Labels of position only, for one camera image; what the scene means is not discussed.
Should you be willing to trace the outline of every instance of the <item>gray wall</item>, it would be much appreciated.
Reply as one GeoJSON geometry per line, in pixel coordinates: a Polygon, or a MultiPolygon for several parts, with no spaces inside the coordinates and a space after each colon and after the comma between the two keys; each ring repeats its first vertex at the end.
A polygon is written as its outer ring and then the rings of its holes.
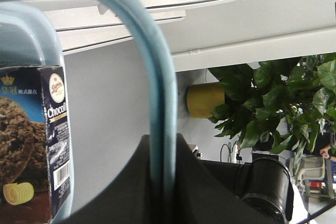
{"type": "Polygon", "coordinates": [[[132,41],[67,55],[65,62],[76,211],[115,178],[148,134],[148,87],[132,41]]]}

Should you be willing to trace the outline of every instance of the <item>cookie box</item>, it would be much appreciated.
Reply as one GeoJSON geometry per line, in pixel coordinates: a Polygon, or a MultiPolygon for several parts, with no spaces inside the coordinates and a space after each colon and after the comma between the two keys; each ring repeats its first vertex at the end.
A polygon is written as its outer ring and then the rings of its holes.
{"type": "Polygon", "coordinates": [[[0,68],[0,223],[51,223],[70,194],[62,67],[0,68]]]}

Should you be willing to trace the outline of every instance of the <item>yellow flower pot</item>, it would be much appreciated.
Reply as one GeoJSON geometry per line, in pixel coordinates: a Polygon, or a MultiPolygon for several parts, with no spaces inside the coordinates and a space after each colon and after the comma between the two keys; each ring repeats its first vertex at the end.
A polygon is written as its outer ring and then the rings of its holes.
{"type": "Polygon", "coordinates": [[[218,82],[196,84],[188,88],[187,109],[193,118],[210,118],[211,111],[224,102],[224,89],[218,82]]]}

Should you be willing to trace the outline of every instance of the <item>barcode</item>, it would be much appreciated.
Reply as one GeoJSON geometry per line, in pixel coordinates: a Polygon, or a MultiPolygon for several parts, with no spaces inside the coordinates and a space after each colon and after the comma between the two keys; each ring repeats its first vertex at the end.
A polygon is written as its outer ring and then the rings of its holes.
{"type": "Polygon", "coordinates": [[[70,176],[69,161],[63,164],[60,168],[54,171],[54,190],[60,187],[64,181],[70,176]]]}

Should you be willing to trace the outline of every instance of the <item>gold crown logo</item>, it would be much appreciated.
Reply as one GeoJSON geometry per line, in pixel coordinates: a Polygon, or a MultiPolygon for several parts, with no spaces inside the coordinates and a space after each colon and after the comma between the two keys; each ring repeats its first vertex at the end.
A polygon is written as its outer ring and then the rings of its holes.
{"type": "Polygon", "coordinates": [[[10,77],[7,74],[6,74],[6,76],[2,76],[0,79],[2,80],[4,85],[7,85],[7,86],[12,85],[14,80],[15,80],[14,77],[10,77]]]}

